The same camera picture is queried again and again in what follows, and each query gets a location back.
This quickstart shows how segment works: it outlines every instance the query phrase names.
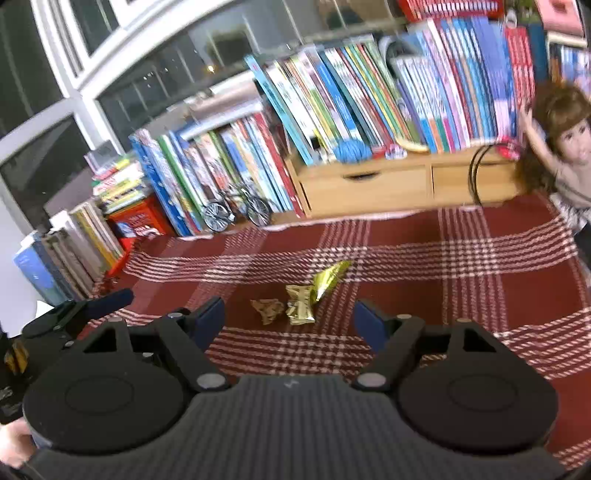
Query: doll's face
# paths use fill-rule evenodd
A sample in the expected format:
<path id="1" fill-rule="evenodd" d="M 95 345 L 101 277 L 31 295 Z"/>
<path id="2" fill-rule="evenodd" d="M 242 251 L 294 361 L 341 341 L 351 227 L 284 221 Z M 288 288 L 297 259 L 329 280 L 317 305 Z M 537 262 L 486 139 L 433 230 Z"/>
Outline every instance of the doll's face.
<path id="1" fill-rule="evenodd" d="M 591 161 L 591 129 L 587 119 L 562 133 L 556 141 L 561 156 L 568 163 Z"/>

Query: figurine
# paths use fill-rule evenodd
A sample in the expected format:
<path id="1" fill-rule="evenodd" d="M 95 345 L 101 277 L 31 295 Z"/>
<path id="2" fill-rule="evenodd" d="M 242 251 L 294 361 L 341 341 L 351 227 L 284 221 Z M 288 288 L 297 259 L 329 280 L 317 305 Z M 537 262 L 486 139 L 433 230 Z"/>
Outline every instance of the figurine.
<path id="1" fill-rule="evenodd" d="M 542 188 L 572 230 L 591 267 L 591 103 L 575 85 L 538 87 L 531 109 L 519 112 L 528 148 L 517 165 L 528 190 Z"/>

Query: ribbed gray surface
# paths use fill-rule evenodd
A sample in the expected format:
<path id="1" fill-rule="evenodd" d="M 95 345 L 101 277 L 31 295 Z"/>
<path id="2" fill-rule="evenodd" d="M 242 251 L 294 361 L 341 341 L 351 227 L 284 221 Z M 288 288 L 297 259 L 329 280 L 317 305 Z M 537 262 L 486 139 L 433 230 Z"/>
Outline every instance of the ribbed gray surface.
<path id="1" fill-rule="evenodd" d="M 167 434 L 130 452 L 71 457 L 49 450 L 31 461 L 43 480 L 556 479 L 542 449 L 477 458 L 412 431 L 382 394 L 341 377 L 242 377 L 198 395 Z"/>

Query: red box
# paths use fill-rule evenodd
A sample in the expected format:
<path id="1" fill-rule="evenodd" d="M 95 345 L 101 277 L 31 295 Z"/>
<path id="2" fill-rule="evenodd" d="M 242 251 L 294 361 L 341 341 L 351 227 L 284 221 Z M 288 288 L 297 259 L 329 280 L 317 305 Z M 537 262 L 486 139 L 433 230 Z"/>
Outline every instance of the red box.
<path id="1" fill-rule="evenodd" d="M 173 227 L 163 213 L 156 195 L 107 216 L 114 223 L 118 237 L 134 238 L 150 234 L 175 236 Z"/>

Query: drawer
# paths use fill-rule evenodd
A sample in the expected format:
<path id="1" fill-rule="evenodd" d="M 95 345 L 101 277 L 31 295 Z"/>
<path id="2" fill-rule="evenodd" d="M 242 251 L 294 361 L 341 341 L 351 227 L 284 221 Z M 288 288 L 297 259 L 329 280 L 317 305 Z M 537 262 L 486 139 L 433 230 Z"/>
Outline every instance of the drawer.
<path id="1" fill-rule="evenodd" d="M 498 202 L 519 194 L 515 163 L 478 167 L 478 195 L 483 202 Z M 434 166 L 433 196 L 438 205 L 473 203 L 468 189 L 468 166 Z"/>
<path id="2" fill-rule="evenodd" d="M 424 205 L 430 179 L 427 169 L 421 166 L 359 176 L 302 179 L 301 185 L 312 216 L 351 215 Z"/>

